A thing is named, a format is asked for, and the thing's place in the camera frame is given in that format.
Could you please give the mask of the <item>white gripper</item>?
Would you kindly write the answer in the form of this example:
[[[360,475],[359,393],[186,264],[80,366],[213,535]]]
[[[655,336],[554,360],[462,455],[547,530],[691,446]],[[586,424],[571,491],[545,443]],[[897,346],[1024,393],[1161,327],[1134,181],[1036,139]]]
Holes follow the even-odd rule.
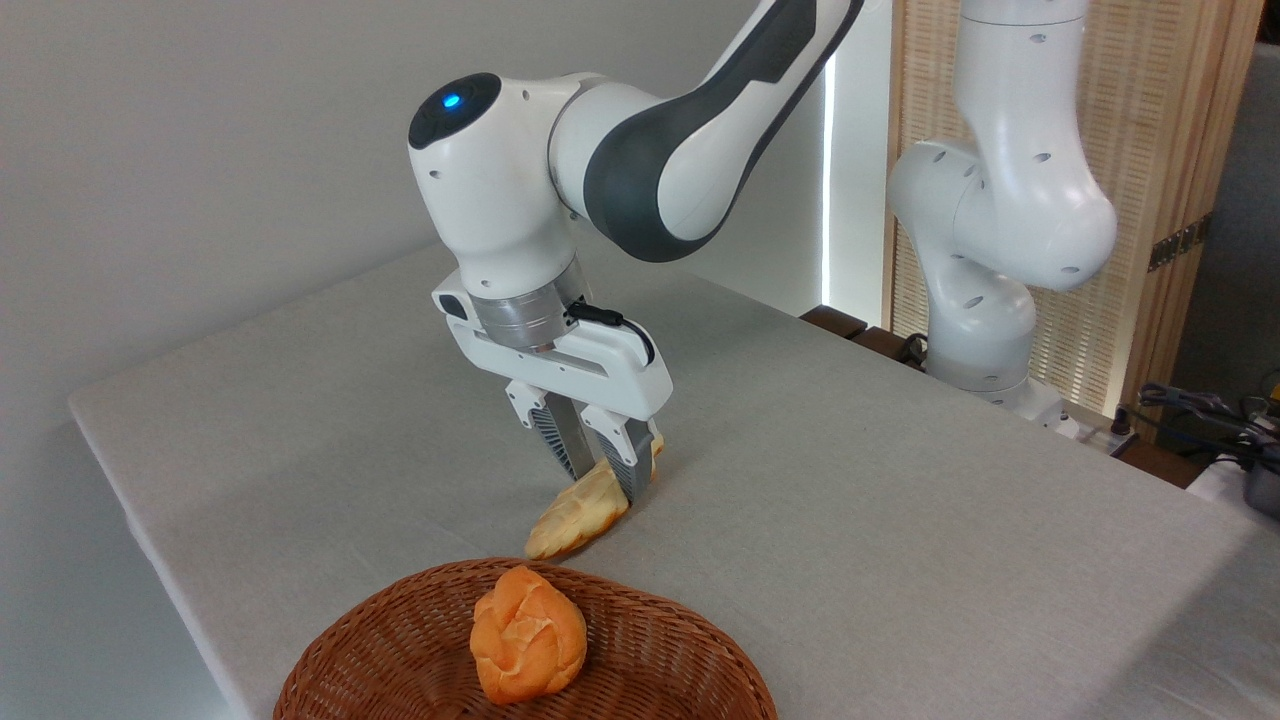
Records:
[[[660,354],[649,357],[636,331],[575,320],[553,348],[534,352],[494,342],[462,286],[439,284],[431,300],[467,360],[512,380],[506,393],[518,419],[539,433],[571,483],[596,465],[582,419],[628,503],[643,497],[652,482],[657,438],[643,420],[660,411],[673,383]],[[579,415],[571,398],[589,405]]]

